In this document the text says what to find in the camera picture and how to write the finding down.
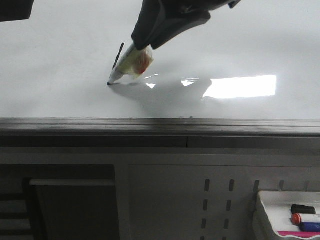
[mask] white panel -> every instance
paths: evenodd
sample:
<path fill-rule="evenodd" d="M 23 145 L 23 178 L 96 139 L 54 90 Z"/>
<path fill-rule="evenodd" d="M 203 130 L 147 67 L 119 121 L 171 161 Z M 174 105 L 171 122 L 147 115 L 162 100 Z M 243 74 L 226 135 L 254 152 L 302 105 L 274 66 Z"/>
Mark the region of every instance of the white panel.
<path fill-rule="evenodd" d="M 243 0 L 107 87 L 142 0 L 36 0 L 0 23 L 0 117 L 320 119 L 320 1 Z M 275 95 L 203 98 L 212 79 L 276 76 Z"/>
<path fill-rule="evenodd" d="M 131 165 L 132 239 L 252 240 L 257 192 L 308 191 L 305 183 L 319 173 L 316 167 Z"/>

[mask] black robotic arm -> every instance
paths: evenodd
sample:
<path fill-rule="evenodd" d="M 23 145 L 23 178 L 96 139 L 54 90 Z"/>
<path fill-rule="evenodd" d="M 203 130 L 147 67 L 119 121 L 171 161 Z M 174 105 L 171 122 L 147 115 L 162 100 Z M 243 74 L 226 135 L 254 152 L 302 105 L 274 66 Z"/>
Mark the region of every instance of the black robotic arm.
<path fill-rule="evenodd" d="M 143 0 L 132 34 L 138 50 L 153 49 L 193 27 L 207 23 L 209 11 L 224 5 L 233 8 L 241 0 Z M 0 0 L 0 22 L 29 19 L 34 0 Z"/>

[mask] robot end effector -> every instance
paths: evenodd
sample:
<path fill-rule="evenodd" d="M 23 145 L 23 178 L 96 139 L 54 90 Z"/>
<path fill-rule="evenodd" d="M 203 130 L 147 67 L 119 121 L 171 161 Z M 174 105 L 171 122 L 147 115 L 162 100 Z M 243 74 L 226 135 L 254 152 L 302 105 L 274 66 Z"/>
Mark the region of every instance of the robot end effector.
<path fill-rule="evenodd" d="M 143 0 L 139 19 L 132 33 L 138 50 L 151 45 L 155 50 L 177 35 L 206 24 L 209 11 L 224 5 L 232 9 L 241 0 Z"/>

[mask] whiteboard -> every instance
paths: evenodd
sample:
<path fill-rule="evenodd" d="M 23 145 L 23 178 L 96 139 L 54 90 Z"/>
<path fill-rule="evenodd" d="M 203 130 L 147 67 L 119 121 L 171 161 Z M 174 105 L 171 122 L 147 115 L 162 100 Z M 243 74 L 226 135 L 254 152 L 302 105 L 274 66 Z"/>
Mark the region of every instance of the whiteboard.
<path fill-rule="evenodd" d="M 320 119 L 320 1 L 243 0 L 106 85 L 142 0 L 36 0 L 0 23 L 1 118 Z"/>

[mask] metal ledge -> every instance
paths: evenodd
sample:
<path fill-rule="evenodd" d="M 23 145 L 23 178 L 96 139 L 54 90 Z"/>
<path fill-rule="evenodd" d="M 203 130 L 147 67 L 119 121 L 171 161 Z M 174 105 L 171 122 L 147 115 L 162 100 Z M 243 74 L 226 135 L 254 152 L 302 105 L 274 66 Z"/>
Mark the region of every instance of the metal ledge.
<path fill-rule="evenodd" d="M 160 118 L 0 118 L 0 135 L 304 135 L 319 136 L 320 120 Z"/>

